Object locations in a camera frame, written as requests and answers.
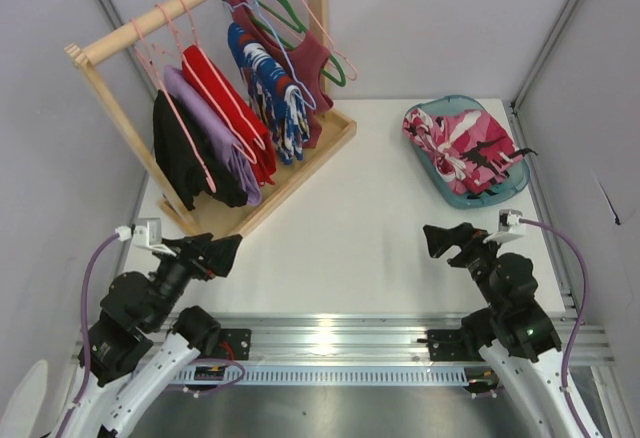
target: green hanger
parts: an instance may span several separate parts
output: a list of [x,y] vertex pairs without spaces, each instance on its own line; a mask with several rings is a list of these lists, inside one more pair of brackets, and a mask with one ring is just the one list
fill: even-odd
[[[264,4],[263,2],[261,2],[260,0],[258,0],[258,5],[261,8],[264,8],[265,10],[267,10],[269,13],[271,13],[273,16],[275,16],[279,21],[281,21],[284,25],[286,25],[288,28],[292,29],[296,33],[306,33],[307,31],[309,31],[309,29],[305,26],[305,24],[302,23],[302,21],[300,21],[300,19],[296,15],[293,7],[291,6],[291,3],[289,3],[289,0],[276,0],[276,1],[282,6],[282,8],[284,8],[284,10],[287,12],[289,17],[293,21],[293,23],[291,21],[289,21],[287,18],[285,18],[282,15],[280,15],[275,10],[273,10],[273,8],[271,8],[270,6],[268,6],[268,5]],[[253,15],[251,17],[251,21],[256,26],[258,26],[260,29],[266,31],[271,36],[273,36],[273,32],[271,31],[271,28],[269,28],[262,21],[260,21],[257,18],[255,18]],[[287,48],[289,50],[292,50],[293,48],[295,48],[291,43],[288,43],[280,35],[278,35],[278,38],[280,39],[280,42],[284,45],[285,48]],[[326,70],[322,70],[322,74],[324,76],[326,76],[327,79],[329,79],[333,83],[335,83],[336,85],[338,85],[340,87],[344,87],[347,84],[347,79],[346,79],[344,70],[342,69],[342,66],[340,65],[340,63],[338,62],[336,57],[333,56],[333,54],[331,54],[329,56],[329,60],[335,65],[336,69],[338,70],[339,78],[336,78],[335,76],[333,76],[331,73],[329,73]]]

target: pink camouflage clothing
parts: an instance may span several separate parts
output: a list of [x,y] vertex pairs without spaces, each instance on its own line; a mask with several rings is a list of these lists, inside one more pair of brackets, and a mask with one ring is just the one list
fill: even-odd
[[409,110],[403,132],[424,152],[451,191],[480,194],[507,179],[508,169],[529,149],[516,149],[496,119],[484,110],[432,117]]

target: wooden clothes rack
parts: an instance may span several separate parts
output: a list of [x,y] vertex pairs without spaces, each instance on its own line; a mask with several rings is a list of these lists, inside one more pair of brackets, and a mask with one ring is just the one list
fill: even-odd
[[[184,1],[190,9],[193,9],[207,0]],[[326,29],[328,25],[328,0],[307,1],[313,13]],[[169,0],[163,3],[163,7],[172,20],[186,13],[180,0]],[[167,19],[160,9],[154,7],[151,11],[136,18],[136,22],[142,35],[147,36],[165,26]],[[319,38],[323,37],[321,33],[317,33],[315,28],[316,26],[312,22],[311,30],[315,31]],[[160,208],[176,221],[188,235],[202,232],[211,232],[218,237],[233,233],[246,235],[313,175],[356,132],[354,121],[339,111],[330,110],[324,116],[318,117],[322,123],[322,135],[317,147],[305,150],[305,159],[302,162],[288,166],[278,164],[278,170],[273,175],[276,184],[266,185],[262,188],[263,200],[259,206],[247,205],[240,208],[229,208],[201,193],[195,200],[195,210],[189,212],[96,68],[97,65],[135,44],[139,39],[134,26],[128,23],[85,48],[71,44],[65,48],[65,51],[74,66],[85,76],[129,147],[162,190],[164,199],[159,203]],[[326,81],[323,81],[322,85],[326,88]]]

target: pink hanger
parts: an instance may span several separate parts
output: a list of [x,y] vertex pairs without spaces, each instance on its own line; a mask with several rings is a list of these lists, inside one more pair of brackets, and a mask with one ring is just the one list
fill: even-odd
[[173,110],[173,113],[176,116],[176,119],[178,120],[178,123],[180,123],[180,127],[182,128],[182,131],[184,132],[185,136],[187,137],[187,141],[189,141],[189,145],[191,146],[191,149],[193,150],[193,154],[195,155],[196,159],[198,160],[198,163],[200,163],[200,166],[202,167],[202,170],[204,171],[207,185],[209,185],[209,188],[211,189],[211,192],[215,193],[216,192],[216,184],[213,181],[213,177],[211,176],[211,173],[209,173],[209,168],[207,168],[207,165],[205,165],[204,160],[200,156],[200,153],[198,153],[198,149],[196,148],[196,145],[193,142],[193,138],[189,134],[189,130],[187,130],[187,127],[184,124],[184,121],[182,121],[182,117],[180,116],[180,113],[178,113],[178,109],[176,108],[176,105],[173,103],[173,99],[171,99],[171,95],[167,91],[167,88],[164,86],[164,82],[162,81],[162,78],[160,77],[160,72],[158,71],[158,68],[156,68],[156,66],[153,64],[153,59],[151,58],[151,48],[149,47],[149,43],[147,43],[146,38],[144,37],[144,35],[140,31],[140,28],[138,27],[138,23],[136,23],[136,20],[132,19],[131,23],[133,24],[133,27],[136,29],[136,32],[138,33],[138,36],[140,37],[140,41],[142,41],[142,44],[144,45],[145,49],[147,50],[147,56],[145,56],[140,50],[138,50],[137,46],[134,46],[133,49],[135,50],[136,56],[138,57],[138,60],[140,60],[140,63],[142,64],[142,67],[145,69],[145,71],[149,75],[149,79],[151,80],[151,82],[154,85],[156,85],[156,87],[158,89],[162,89],[162,92],[167,97],[167,101],[169,102],[169,106],[171,106],[171,109]]
[[[313,19],[313,21],[315,21],[315,23],[318,25],[318,28],[320,28],[320,30],[322,31],[322,33],[324,34],[324,36],[327,37],[327,40],[329,40],[329,43],[331,45],[331,52],[338,55],[340,58],[343,59],[343,61],[349,65],[349,68],[351,68],[351,71],[353,72],[352,76],[347,75],[347,79],[349,81],[355,81],[358,79],[358,69],[355,67],[355,65],[353,63],[351,63],[351,61],[349,60],[349,58],[347,58],[342,52],[340,52],[337,48],[336,48],[336,44],[333,41],[333,38],[331,38],[331,36],[329,36],[329,33],[327,32],[327,30],[322,26],[322,24],[320,23],[320,20],[318,20],[318,18],[316,17],[316,15],[313,14],[313,12],[311,11],[311,8],[309,8],[309,4],[306,2],[306,0],[300,0],[302,2],[302,4],[304,5],[304,7],[307,9],[307,12],[309,13],[309,16],[311,17],[311,19]],[[287,29],[287,31],[289,31],[292,35],[294,35],[296,37],[296,39],[298,39],[298,41],[302,41],[302,38],[300,38],[297,34],[295,34],[295,32],[291,29],[289,29],[288,27],[285,27]]]
[[[167,19],[168,24],[170,24],[170,30],[171,33],[176,41],[176,46],[178,47],[178,50],[180,51],[179,55],[176,55],[175,53],[172,53],[164,48],[162,48],[161,46],[158,46],[157,44],[152,44],[151,48],[157,52],[160,53],[162,55],[167,55],[170,56],[172,58],[174,58],[175,60],[182,62],[183,61],[183,55],[184,55],[184,45],[182,44],[182,41],[180,40],[180,35],[182,35],[183,37],[186,37],[186,35],[180,31],[179,29],[177,29],[174,25],[173,22],[171,21],[171,19],[169,18],[169,15],[167,14],[166,10],[162,7],[162,5],[156,5],[158,7],[158,9],[160,11],[162,11],[162,13],[165,15],[165,18]],[[200,87],[205,91],[205,93],[207,94],[207,96],[209,97],[209,99],[211,101],[215,101],[213,99],[213,97],[211,96],[211,94],[209,93],[209,91],[206,89],[206,87],[203,85],[202,81],[200,80],[200,78],[198,77],[198,75],[195,74],[193,68],[191,67],[191,65],[187,62],[184,62],[185,66],[189,69],[189,71],[191,72],[191,74],[195,77],[196,81],[198,82],[198,84],[200,85]],[[226,122],[227,127],[229,128],[229,130],[234,134],[234,136],[236,138],[238,138],[238,140],[242,143],[242,146],[234,143],[233,146],[240,152],[242,153],[247,160],[249,161],[249,163],[251,164],[256,164],[257,163],[257,158],[255,153],[253,152],[253,150],[249,147],[249,145],[247,144],[247,142],[244,140],[244,138],[242,138],[242,136],[236,132],[236,130],[233,128],[233,126],[231,125],[231,122],[229,121],[229,118],[227,117],[227,115],[224,113],[224,111],[220,110],[219,113],[222,116],[222,119]]]
[[[242,119],[244,120],[244,122],[247,124],[247,126],[249,126],[249,128],[251,129],[251,131],[253,132],[254,135],[254,142],[256,143],[256,145],[258,145],[258,148],[260,148],[261,150],[266,150],[266,145],[264,143],[264,141],[262,140],[262,137],[260,136],[260,134],[256,131],[256,129],[254,128],[254,126],[251,124],[251,121],[249,120],[249,118],[247,118],[247,116],[245,116],[244,112],[242,111],[242,108],[240,107],[238,101],[234,98],[234,95],[231,93],[231,91],[229,90],[229,88],[227,87],[227,85],[225,84],[224,80],[222,79],[222,77],[220,76],[220,74],[218,73],[218,70],[215,68],[215,66],[213,66],[213,64],[211,63],[211,60],[209,60],[209,58],[207,57],[205,51],[202,49],[202,46],[200,44],[200,37],[198,36],[198,30],[196,28],[196,24],[195,21],[193,19],[193,15],[191,14],[191,10],[189,9],[189,6],[187,5],[187,3],[184,0],[180,0],[180,3],[182,3],[182,6],[184,8],[184,11],[187,13],[187,16],[189,17],[189,22],[191,23],[191,32],[193,34],[193,38],[195,41],[195,46],[196,49],[200,52],[200,54],[202,55],[202,57],[204,58],[205,63],[207,63],[207,65],[209,66],[209,69],[211,70],[211,72],[215,75],[216,79],[218,80],[218,82],[222,85],[222,88],[224,89],[225,93],[227,94],[227,96],[231,99],[231,101],[233,102],[233,105],[236,109],[236,111],[238,112],[238,114],[242,117]],[[171,27],[173,29],[175,29],[175,27],[173,26],[173,23],[171,22],[171,18],[169,17],[169,15],[167,14],[166,10],[163,9],[163,7],[161,5],[156,5],[158,6],[158,8],[160,8],[160,11],[162,11],[165,15],[165,17],[167,18],[167,21],[169,23],[171,23]],[[178,34],[178,30],[175,31],[174,36],[177,36]],[[202,83],[202,81],[200,80],[200,77],[194,72],[193,68],[191,68],[191,65],[188,62],[184,62],[184,64],[187,66],[187,68],[189,69],[189,71],[191,72],[191,75],[196,79],[196,81],[198,82],[198,85],[200,86],[200,88],[204,91],[204,93],[207,95],[207,98],[209,98],[209,100],[213,103],[215,103],[217,100],[215,100],[213,98],[213,96],[211,96],[211,93],[209,92],[209,90],[207,89],[206,86],[204,86],[204,84]],[[255,165],[257,163],[257,158],[255,153],[253,152],[253,150],[249,147],[249,145],[247,144],[247,142],[244,140],[244,138],[242,138],[242,136],[233,128],[233,125],[231,124],[231,120],[229,119],[229,117],[224,113],[224,111],[222,109],[219,110],[220,111],[220,115],[222,115],[222,119],[225,121],[225,123],[227,124],[227,127],[231,130],[231,132],[236,136],[236,138],[238,138],[238,140],[240,140],[240,142],[243,144],[243,146],[245,147],[245,150],[250,153],[250,157],[247,156],[247,154],[240,150],[245,156],[247,156],[247,159],[249,160],[249,162],[253,165]]]

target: clothes hanger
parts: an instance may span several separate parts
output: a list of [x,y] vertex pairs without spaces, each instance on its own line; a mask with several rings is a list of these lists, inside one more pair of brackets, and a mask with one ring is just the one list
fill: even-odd
[[311,7],[307,3],[307,0],[300,0],[300,2],[307,9],[307,12],[309,13],[309,16],[316,23],[318,28],[320,28],[320,30],[322,31],[322,34],[324,34],[324,36],[327,38],[327,40],[329,40],[329,43],[331,44],[331,51],[332,51],[331,56],[333,57],[334,54],[338,55],[340,58],[342,58],[344,60],[344,62],[349,66],[349,68],[351,68],[351,71],[352,71],[353,75],[352,76],[347,76],[349,81],[357,80],[358,79],[358,70],[355,67],[355,65],[353,63],[351,63],[351,61],[349,60],[349,58],[347,58],[346,55],[344,55],[342,52],[340,52],[338,50],[338,48],[336,47],[335,42],[333,41],[333,38],[331,38],[331,36],[329,35],[329,32],[324,28],[324,26],[322,26],[322,23],[320,23],[320,20],[313,13],[313,11],[311,11]]
[[132,19],[131,23],[133,24],[133,27],[136,29],[136,32],[138,33],[138,36],[140,37],[140,41],[142,42],[142,44],[144,45],[144,47],[145,47],[145,49],[147,51],[147,55],[145,56],[144,53],[142,53],[138,49],[137,46],[134,46],[133,49],[134,49],[134,51],[136,53],[136,56],[137,56],[138,60],[140,61],[140,63],[142,64],[142,67],[144,68],[144,70],[149,75],[149,79],[151,80],[151,82],[154,85],[156,85],[156,87],[158,89],[161,89],[162,92],[164,93],[165,97],[167,98],[167,101],[169,102],[169,106],[171,107],[171,110],[173,111],[173,114],[176,116],[176,119],[178,120],[178,123],[180,124],[180,128],[182,128],[182,131],[184,132],[185,137],[187,138],[187,141],[189,142],[189,145],[191,146],[191,149],[193,150],[193,154],[196,157],[196,160],[198,161],[198,163],[202,167],[202,170],[204,171],[205,181],[207,182],[207,185],[209,186],[209,189],[211,190],[211,193],[215,193],[217,188],[216,188],[215,182],[213,181],[213,177],[211,176],[211,173],[209,172],[209,168],[207,168],[207,165],[205,165],[204,160],[200,156],[200,153],[198,152],[198,148],[196,147],[196,144],[193,142],[193,138],[191,137],[191,134],[189,133],[189,130],[187,129],[187,126],[184,124],[184,121],[182,120],[182,117],[180,116],[180,113],[178,113],[178,109],[176,108],[176,105],[173,102],[173,99],[171,98],[171,95],[167,91],[167,88],[164,85],[164,81],[160,77],[160,71],[158,71],[158,68],[153,63],[153,59],[151,57],[152,56],[151,48],[149,47],[149,43],[147,42],[146,38],[144,37],[144,35],[140,31],[140,27],[138,26],[138,23],[136,23],[136,20]]
[[[276,1],[278,1],[278,3],[280,3],[283,6],[283,8],[285,8],[285,10],[287,10],[288,13],[289,13],[289,10],[290,10],[290,17],[291,17],[292,21],[287,20],[285,17],[283,17],[281,14],[276,12],[273,8],[271,8],[269,5],[266,5],[262,1],[258,0],[257,3],[267,13],[269,13],[271,16],[276,18],[278,21],[280,21],[281,23],[286,25],[287,26],[287,31],[290,31],[292,34],[294,34],[294,33],[303,33],[304,34],[307,31],[309,31],[307,29],[307,27],[300,21],[298,16],[295,14],[295,12],[293,11],[293,7],[291,6],[291,4],[289,3],[288,0],[282,0],[282,1],[281,0],[276,0]],[[260,28],[261,30],[269,33],[269,35],[271,35],[272,37],[275,38],[271,28],[269,28],[267,25],[265,25],[262,21],[258,20],[255,16],[251,16],[251,21],[258,28]],[[291,43],[286,41],[284,38],[282,38],[282,36],[278,35],[278,38],[280,39],[282,44],[288,50],[293,50],[295,48],[294,45],[292,45]],[[326,76],[329,80],[331,80],[333,83],[335,83],[336,85],[338,85],[340,87],[344,87],[347,84],[347,81],[346,81],[347,77],[346,77],[346,75],[344,73],[344,70],[342,69],[342,66],[340,65],[340,63],[338,62],[336,57],[333,56],[333,54],[329,56],[329,61],[333,65],[333,67],[338,71],[339,77],[336,78],[329,71],[324,70],[324,69],[321,71],[321,73],[324,76]]]
[[[266,5],[261,1],[258,1],[258,4],[262,8],[264,8],[269,14],[274,16],[277,20],[279,20],[284,25],[286,25],[288,27],[287,31],[293,30],[296,33],[306,33],[308,31],[307,26],[298,18],[298,16],[296,15],[293,7],[289,3],[289,1],[288,0],[276,0],[276,1],[287,12],[287,14],[289,15],[291,21],[289,21],[288,19],[283,17],[281,14],[277,13],[269,5]],[[351,61],[349,61],[349,59],[343,53],[341,53],[336,48],[335,42],[333,41],[333,39],[331,38],[331,36],[327,32],[327,30],[322,26],[322,24],[320,23],[320,20],[318,20],[318,18],[315,16],[315,14],[311,11],[311,8],[309,7],[309,5],[306,2],[306,0],[300,0],[300,1],[304,5],[304,7],[307,9],[307,12],[309,13],[309,16],[311,17],[311,19],[313,19],[316,22],[316,24],[318,25],[318,27],[320,28],[322,33],[329,40],[329,43],[331,45],[331,50],[330,50],[331,51],[331,55],[329,56],[329,63],[332,65],[333,68],[335,68],[338,71],[339,77],[336,78],[334,75],[329,73],[328,70],[324,70],[324,69],[322,70],[322,74],[324,76],[326,76],[329,80],[331,80],[333,83],[335,83],[336,85],[338,85],[340,87],[344,87],[346,85],[346,79],[349,79],[350,81],[355,81],[358,78],[358,70],[356,69],[356,67],[353,65],[353,63],[351,63]],[[259,28],[261,28],[262,30],[266,31],[271,36],[273,36],[273,33],[271,32],[271,30],[266,28],[264,23],[261,23],[259,20],[257,20],[253,16],[251,17],[251,21],[256,26],[258,26]],[[291,46],[289,43],[287,43],[286,46],[288,48],[290,48],[290,49],[293,49],[293,46]],[[341,64],[339,63],[339,61],[335,57],[335,55],[340,56],[344,60],[344,62],[349,66],[349,68],[351,68],[351,71],[352,71],[352,75],[351,76],[346,76],[345,75],[345,72],[344,72]]]
[[304,83],[302,83],[302,81],[300,81],[300,79],[297,77],[296,75],[296,71],[295,68],[293,67],[293,64],[291,63],[291,60],[289,59],[289,55],[287,54],[287,49],[284,47],[284,45],[282,44],[282,41],[280,40],[280,37],[278,36],[278,34],[276,33],[275,28],[273,27],[273,25],[271,25],[271,23],[269,22],[269,20],[267,20],[267,18],[262,14],[261,11],[261,7],[260,5],[258,5],[258,0],[253,0],[252,4],[249,4],[247,2],[243,2],[240,3],[238,5],[235,6],[231,6],[229,3],[226,2],[226,0],[223,0],[224,3],[226,3],[227,7],[233,11],[235,9],[237,9],[240,6],[245,6],[247,8],[249,8],[249,10],[255,12],[258,14],[258,16],[260,16],[260,18],[262,18],[262,21],[269,27],[269,29],[271,30],[271,35],[273,36],[273,38],[276,40],[276,42],[278,43],[278,46],[280,47],[280,50],[282,50],[282,53],[284,55],[285,60],[287,61],[287,64],[289,65],[289,70],[291,71],[291,78],[293,79],[293,81],[295,81],[298,84],[298,87],[300,88],[301,91],[304,91],[304,93],[307,95],[307,97],[311,100],[310,102],[307,101],[306,99],[303,98],[303,101],[305,103],[305,105],[307,105],[308,108],[310,108],[311,110],[316,110],[317,109],[317,104],[316,104],[316,100],[313,97],[313,95],[311,94],[311,92],[309,91],[309,89],[305,86]]
[[[251,129],[251,131],[254,134],[254,141],[255,143],[258,145],[258,147],[261,150],[266,149],[266,146],[264,144],[264,141],[262,140],[262,137],[259,135],[259,133],[256,131],[256,129],[253,127],[253,125],[251,124],[251,122],[249,121],[249,119],[244,115],[242,109],[240,108],[240,105],[238,104],[238,102],[235,100],[233,94],[231,93],[231,91],[227,88],[227,86],[224,83],[224,80],[221,79],[220,74],[218,72],[218,70],[216,70],[216,68],[213,66],[213,64],[211,63],[211,60],[209,60],[209,58],[206,56],[205,51],[202,49],[202,46],[200,45],[200,36],[198,35],[198,30],[196,28],[196,24],[195,24],[195,20],[193,19],[193,15],[191,14],[191,10],[189,9],[189,6],[187,5],[185,0],[180,0],[180,3],[182,3],[182,6],[185,10],[185,12],[187,13],[187,16],[189,17],[189,22],[191,24],[191,33],[193,35],[193,41],[194,44],[196,46],[196,48],[200,51],[200,53],[203,55],[204,57],[204,61],[208,64],[209,69],[211,70],[211,72],[216,76],[216,79],[222,84],[222,87],[225,91],[225,93],[227,94],[227,96],[231,99],[231,101],[234,104],[234,107],[236,108],[236,111],[238,112],[238,114],[241,116],[241,118],[245,121],[245,123],[249,126],[249,128]],[[169,29],[171,30],[171,33],[173,34],[174,39],[176,40],[176,44],[178,46],[178,49],[180,51],[181,55],[184,55],[184,46],[182,45],[182,41],[180,40],[180,35],[184,36],[184,33],[181,33],[180,30],[178,30],[175,25],[173,24],[173,21],[171,20],[171,17],[169,16],[169,14],[167,13],[167,11],[164,9],[164,7],[160,4],[156,4],[156,6],[158,7],[158,9],[160,9],[160,11],[162,11],[162,13],[165,15],[165,18],[167,20],[167,23],[169,24]],[[213,98],[213,96],[211,96],[211,93],[209,92],[209,90],[207,89],[206,86],[204,86],[204,84],[202,83],[202,81],[200,80],[200,77],[197,75],[197,73],[195,73],[195,71],[193,70],[193,68],[191,68],[191,65],[187,62],[187,61],[183,61],[184,65],[189,69],[189,72],[191,73],[191,75],[196,79],[196,81],[198,82],[198,85],[200,86],[200,89],[202,89],[204,91],[204,93],[207,95],[207,98],[211,101],[211,102],[216,102],[217,100],[215,100]],[[229,130],[231,131],[231,133],[233,133],[233,135],[238,139],[238,141],[240,141],[240,143],[242,144],[242,147],[240,147],[237,144],[234,144],[235,148],[240,151],[240,153],[242,153],[247,160],[249,160],[249,163],[251,163],[252,165],[255,165],[258,162],[258,159],[256,157],[256,154],[254,153],[254,151],[251,149],[251,147],[249,146],[249,144],[244,140],[244,138],[242,137],[242,135],[240,133],[238,133],[236,131],[236,129],[233,127],[233,125],[231,124],[231,120],[229,119],[229,117],[227,116],[227,114],[224,112],[224,110],[219,109],[217,110],[219,113],[220,118],[222,118],[222,120],[225,122],[225,124],[227,125],[227,127],[229,128]]]

